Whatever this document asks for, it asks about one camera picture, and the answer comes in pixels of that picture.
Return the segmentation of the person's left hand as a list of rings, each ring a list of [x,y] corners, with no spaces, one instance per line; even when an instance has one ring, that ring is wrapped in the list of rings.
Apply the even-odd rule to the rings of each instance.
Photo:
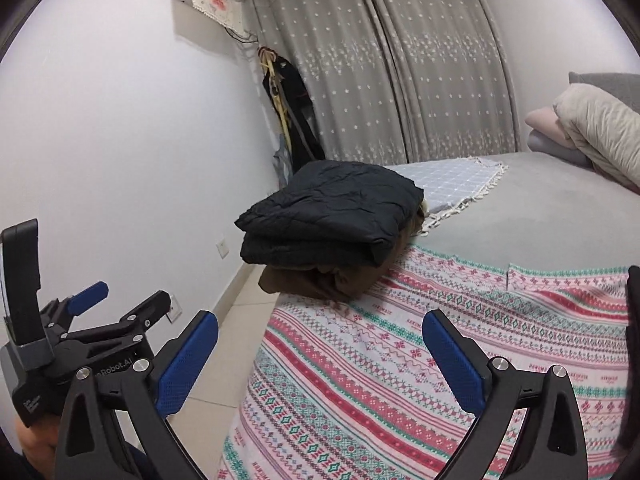
[[[27,427],[15,417],[15,432],[26,460],[47,480],[54,478],[60,422],[58,416],[44,416]]]

